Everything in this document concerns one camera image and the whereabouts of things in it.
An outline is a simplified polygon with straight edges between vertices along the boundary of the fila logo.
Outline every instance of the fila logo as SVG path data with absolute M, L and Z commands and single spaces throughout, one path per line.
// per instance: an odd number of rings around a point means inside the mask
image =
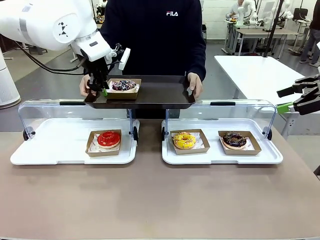
M 179 16 L 177 11 L 175 13 L 173 11 L 167 11 L 166 15 L 171 16 L 171 17 L 178 17 Z

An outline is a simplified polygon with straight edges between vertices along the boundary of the black tray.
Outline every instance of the black tray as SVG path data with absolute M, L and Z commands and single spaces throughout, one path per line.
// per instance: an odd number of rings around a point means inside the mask
M 109 79 L 141 79 L 137 99 L 107 99 L 100 93 L 84 102 L 95 109 L 187 109 L 196 102 L 184 76 L 109 75 Z

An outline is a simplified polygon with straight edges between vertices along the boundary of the navy sweatshirt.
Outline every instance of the navy sweatshirt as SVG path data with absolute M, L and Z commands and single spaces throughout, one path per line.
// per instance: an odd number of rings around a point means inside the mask
M 131 49 L 124 75 L 206 76 L 199 0 L 108 0 L 100 30 Z
M 320 30 L 320 0 L 317 0 L 313 10 L 313 18 L 310 24 L 311 29 Z

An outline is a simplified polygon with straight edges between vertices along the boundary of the person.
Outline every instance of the person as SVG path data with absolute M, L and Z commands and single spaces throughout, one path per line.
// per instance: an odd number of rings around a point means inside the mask
M 111 48 L 131 49 L 123 75 L 186 76 L 194 97 L 202 93 L 206 43 L 199 0 L 108 0 L 100 32 Z M 79 86 L 84 97 L 88 79 Z
M 98 17 L 103 17 L 106 12 L 107 0 L 99 0 L 99 3 L 96 5 L 96 14 Z
M 240 8 L 243 3 L 244 3 L 244 0 L 238 0 L 235 4 L 233 4 L 229 12 L 225 15 L 225 18 L 226 19 L 238 18 L 239 17 L 238 8 Z
M 308 53 L 314 47 L 315 44 L 320 42 L 320 0 L 317 0 L 313 10 L 313 18 L 310 24 L 310 35 L 309 40 L 301 54 L 300 63 L 307 63 Z M 320 56 L 320 49 L 316 45 L 314 47 L 314 53 L 312 56 L 312 60 L 309 65 L 313 67 L 320 67 L 320 63 L 318 62 L 318 58 Z

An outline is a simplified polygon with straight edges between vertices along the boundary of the yellow donut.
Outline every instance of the yellow donut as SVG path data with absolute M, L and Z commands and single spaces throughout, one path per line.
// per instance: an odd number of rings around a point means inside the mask
M 188 132 L 179 132 L 173 137 L 173 144 L 178 149 L 192 149 L 196 144 L 196 137 Z

